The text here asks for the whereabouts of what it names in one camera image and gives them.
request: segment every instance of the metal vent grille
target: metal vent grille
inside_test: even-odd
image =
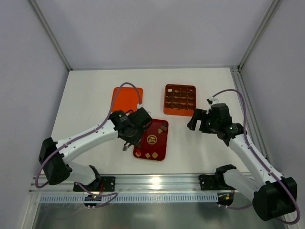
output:
[[[86,194],[43,194],[40,203],[59,204],[59,203],[92,203],[85,201]],[[112,197],[102,197],[103,203]],[[217,202],[217,193],[158,193],[158,194],[119,194],[112,201],[113,204],[120,203],[198,203],[198,202]]]

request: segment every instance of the gold square piece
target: gold square piece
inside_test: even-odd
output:
[[[154,152],[154,153],[152,154],[152,157],[155,158],[155,159],[157,158],[157,156],[158,156],[158,154],[157,154],[156,152]]]

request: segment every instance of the red tray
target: red tray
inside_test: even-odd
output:
[[[141,148],[135,146],[133,149],[133,155],[136,158],[154,161],[164,160],[166,154],[168,129],[166,131],[162,131],[160,134],[158,133],[158,129],[163,123],[167,124],[167,128],[169,127],[168,122],[165,120],[152,120],[152,125],[147,131],[144,132],[141,138]]]

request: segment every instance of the red object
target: red object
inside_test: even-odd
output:
[[[167,130],[158,133],[158,129],[162,124],[167,125]],[[142,135],[140,146],[141,148],[134,147],[133,155],[136,158],[162,161],[166,154],[168,133],[168,122],[165,120],[152,119],[152,125]]]
[[[190,85],[167,84],[163,112],[166,115],[192,116],[196,109],[196,88]]]
[[[116,87],[113,90],[111,102],[113,101],[114,96],[115,96],[116,92],[118,91],[118,89],[119,88]],[[137,87],[137,89],[140,93],[140,97],[141,97],[141,101],[142,101],[143,89],[138,88],[138,87]],[[139,103],[139,96],[138,96],[137,91],[133,87],[123,87],[120,90],[119,95],[115,101],[112,112],[113,111],[127,112],[129,110],[136,111],[138,103]]]

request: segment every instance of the white table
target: white table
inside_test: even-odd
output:
[[[132,155],[133,146],[122,151],[124,141],[118,139],[89,150],[76,158],[76,163],[93,165],[101,174],[212,173],[227,164],[248,172],[239,157],[216,135],[190,131],[186,127],[190,117],[163,113],[166,84],[194,85],[197,108],[207,109],[206,99],[210,95],[235,88],[229,68],[71,71],[52,132],[53,140],[73,136],[101,122],[109,110],[113,89],[123,82],[141,87],[145,109],[151,111],[153,118],[169,122],[165,159],[161,162],[137,159]],[[242,123],[237,95],[227,92],[218,98],[229,106],[233,122]]]

